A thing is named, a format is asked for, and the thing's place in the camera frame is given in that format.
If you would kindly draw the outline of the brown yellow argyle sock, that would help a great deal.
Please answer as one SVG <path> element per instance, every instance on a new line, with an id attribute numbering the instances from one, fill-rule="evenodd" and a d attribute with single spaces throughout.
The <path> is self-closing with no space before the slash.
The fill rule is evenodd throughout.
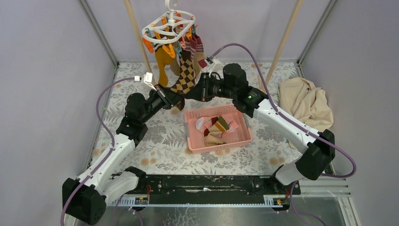
<path id="1" fill-rule="evenodd" d="M 179 78 L 170 88 L 170 90 L 185 96 L 195 87 L 196 84 L 191 52 L 187 50 L 182 50 L 179 62 Z"/>

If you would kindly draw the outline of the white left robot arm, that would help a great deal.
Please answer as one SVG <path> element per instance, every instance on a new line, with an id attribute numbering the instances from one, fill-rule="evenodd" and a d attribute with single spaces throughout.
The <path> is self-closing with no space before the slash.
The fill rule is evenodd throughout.
<path id="1" fill-rule="evenodd" d="M 104 152 L 95 163 L 76 179 L 68 178 L 62 186 L 63 210 L 88 225 L 95 225 L 103 216 L 107 206 L 127 191 L 139 194 L 145 190 L 146 181 L 139 171 L 124 171 L 111 180 L 116 165 L 133 151 L 145 136 L 146 122 L 161 109 L 178 106 L 184 108 L 184 97 L 161 85 L 156 85 L 145 98 L 141 93 L 127 98 L 125 115 L 116 134 L 112 136 L 109 151 Z"/>

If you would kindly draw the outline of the pink basket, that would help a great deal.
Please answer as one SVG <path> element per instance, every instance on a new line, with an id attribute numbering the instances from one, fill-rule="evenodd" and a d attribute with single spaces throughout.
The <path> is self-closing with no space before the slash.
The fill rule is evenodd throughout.
<path id="1" fill-rule="evenodd" d="M 253 135 L 245 114 L 234 105 L 184 113 L 188 147 L 194 154 L 247 146 Z"/>

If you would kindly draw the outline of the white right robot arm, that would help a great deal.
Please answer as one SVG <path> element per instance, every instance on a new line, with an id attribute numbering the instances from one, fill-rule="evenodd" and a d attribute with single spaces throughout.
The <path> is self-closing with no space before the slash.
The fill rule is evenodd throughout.
<path id="1" fill-rule="evenodd" d="M 288 185 L 296 180 L 318 179 L 335 157 L 334 148 L 323 142 L 334 142 L 335 136 L 331 131 L 319 132 L 293 116 L 282 116 L 284 111 L 274 105 L 266 93 L 248 84 L 246 72 L 239 64 L 224 66 L 222 79 L 203 73 L 185 97 L 201 102 L 214 97 L 232 99 L 238 111 L 267 124 L 294 145 L 302 155 L 273 173 L 270 188 L 276 194 L 286 191 Z"/>

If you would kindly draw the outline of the pink patterned sock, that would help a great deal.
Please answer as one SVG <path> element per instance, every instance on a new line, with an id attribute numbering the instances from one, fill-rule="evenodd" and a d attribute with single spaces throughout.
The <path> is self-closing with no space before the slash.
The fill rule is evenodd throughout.
<path id="1" fill-rule="evenodd" d="M 217 117 L 201 117 L 199 119 L 197 119 L 196 123 L 195 123 L 195 127 L 199 132 L 202 132 L 204 134 L 204 131 L 206 129 L 208 129 L 212 124 L 215 123 L 215 121 L 217 120 Z M 238 123 L 234 120 L 232 121 L 227 121 L 227 123 L 229 124 L 230 129 L 223 133 L 223 134 L 230 134 L 232 132 L 234 132 L 238 127 Z"/>

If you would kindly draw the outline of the white round clip hanger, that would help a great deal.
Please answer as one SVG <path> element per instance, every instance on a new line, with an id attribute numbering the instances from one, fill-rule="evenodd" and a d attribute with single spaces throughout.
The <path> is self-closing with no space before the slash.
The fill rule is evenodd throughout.
<path id="1" fill-rule="evenodd" d="M 184 37 L 192 38 L 196 16 L 192 13 L 176 10 L 170 1 L 164 1 L 166 12 L 142 29 L 142 39 L 151 43 L 169 44 Z"/>

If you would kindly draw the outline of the beige striped maroon sock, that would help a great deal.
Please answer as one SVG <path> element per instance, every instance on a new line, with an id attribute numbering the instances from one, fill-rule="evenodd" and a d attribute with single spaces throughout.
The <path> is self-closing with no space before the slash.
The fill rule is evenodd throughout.
<path id="1" fill-rule="evenodd" d="M 223 133 L 230 129 L 229 124 L 224 117 L 218 116 L 214 124 L 204 131 L 205 146 L 222 145 L 225 142 L 222 140 Z"/>

